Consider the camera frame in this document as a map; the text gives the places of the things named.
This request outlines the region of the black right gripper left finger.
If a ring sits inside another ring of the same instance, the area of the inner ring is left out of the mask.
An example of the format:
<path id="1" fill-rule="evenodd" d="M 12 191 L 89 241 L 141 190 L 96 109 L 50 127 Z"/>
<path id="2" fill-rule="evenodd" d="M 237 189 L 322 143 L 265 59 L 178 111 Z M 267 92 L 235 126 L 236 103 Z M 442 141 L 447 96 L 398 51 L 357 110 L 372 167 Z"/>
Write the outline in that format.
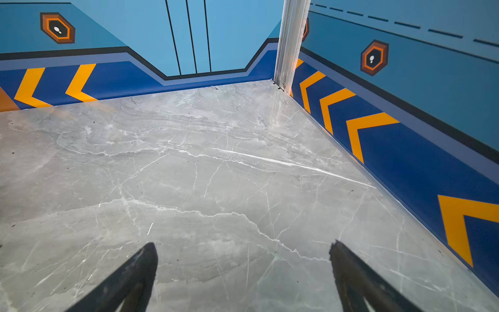
<path id="1" fill-rule="evenodd" d="M 68 311 L 145 311 L 157 267 L 157 249 L 147 243 Z"/>

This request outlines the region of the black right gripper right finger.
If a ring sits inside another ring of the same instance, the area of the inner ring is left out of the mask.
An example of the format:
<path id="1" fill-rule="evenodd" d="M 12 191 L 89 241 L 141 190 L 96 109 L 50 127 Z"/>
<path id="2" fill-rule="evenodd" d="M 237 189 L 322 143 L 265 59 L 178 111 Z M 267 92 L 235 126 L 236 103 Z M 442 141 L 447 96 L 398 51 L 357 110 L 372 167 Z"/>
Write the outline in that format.
<path id="1" fill-rule="evenodd" d="M 420 311 L 342 242 L 330 248 L 335 285 L 344 311 Z"/>

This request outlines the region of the silver aluminium corner post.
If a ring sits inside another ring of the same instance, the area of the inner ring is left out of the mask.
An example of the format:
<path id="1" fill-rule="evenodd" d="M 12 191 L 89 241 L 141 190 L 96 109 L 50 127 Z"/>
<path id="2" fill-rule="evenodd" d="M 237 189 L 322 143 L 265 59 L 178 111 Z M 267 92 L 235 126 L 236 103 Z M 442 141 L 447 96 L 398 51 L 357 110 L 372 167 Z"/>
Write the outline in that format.
<path id="1" fill-rule="evenodd" d="M 284 0 L 273 81 L 287 94 L 291 93 L 310 3 Z"/>

